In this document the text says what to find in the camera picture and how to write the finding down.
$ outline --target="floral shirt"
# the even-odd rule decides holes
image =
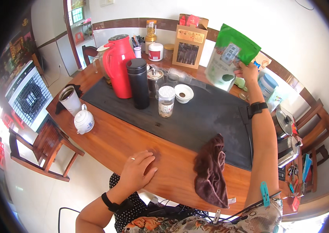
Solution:
[[[125,226],[122,233],[276,233],[282,215],[283,201],[273,198],[268,207],[259,204],[243,212],[239,218],[231,222],[213,224],[198,216],[188,217],[180,221],[162,217],[139,217]]]

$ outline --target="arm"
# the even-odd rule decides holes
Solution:
[[[152,168],[146,175],[144,171],[155,159],[152,152],[142,151],[129,157],[124,165],[120,180],[106,195],[111,203],[121,204],[132,193],[142,189],[154,176],[157,168]],[[82,209],[76,218],[77,233],[101,233],[108,225],[113,212],[108,210],[101,197],[96,198]]]
[[[258,68],[250,63],[245,66],[240,62],[241,70],[235,71],[236,76],[245,79],[245,85],[249,92],[250,104],[264,102],[264,98],[258,85]],[[268,109],[255,114],[252,119],[254,156],[249,191],[245,207],[262,200],[260,183],[265,181],[270,195],[279,191],[279,179],[277,168],[277,137],[274,122]]]

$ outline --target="polka dot pants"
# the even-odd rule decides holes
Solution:
[[[110,181],[109,181],[109,188],[111,189],[112,187],[114,187],[118,181],[120,180],[120,176],[113,173],[110,177]],[[128,199],[130,201],[132,201],[132,203],[134,204],[134,206],[130,209],[127,209],[125,211],[123,211],[120,214],[116,214],[114,213],[114,217],[115,217],[115,230],[120,233],[122,232],[123,228],[131,221],[135,220],[138,217],[142,217],[143,212],[148,210],[147,205],[140,199],[139,194],[137,192],[134,192],[133,194],[131,194]],[[184,205],[177,205],[176,207],[181,208],[182,211],[186,211],[187,212],[187,216],[199,216],[199,214],[202,213],[201,210],[197,210],[197,209],[193,209],[189,206],[184,206]]]

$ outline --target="black wristband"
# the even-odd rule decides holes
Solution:
[[[103,202],[105,203],[105,205],[109,208],[109,210],[110,210],[111,212],[117,212],[117,211],[120,209],[121,205],[118,205],[118,204],[116,204],[116,203],[112,203],[112,202],[109,200],[109,198],[107,198],[106,193],[103,193],[103,194],[101,195],[101,198],[102,198]]]
[[[255,102],[252,103],[251,106],[247,107],[247,114],[249,116],[249,119],[253,118],[254,114],[261,113],[263,109],[268,109],[267,104],[260,103],[260,102]]]

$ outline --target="red box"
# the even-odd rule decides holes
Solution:
[[[291,204],[291,207],[293,208],[293,211],[297,211],[298,210],[299,200],[298,200],[298,197],[297,196],[295,196],[293,198],[293,203]]]

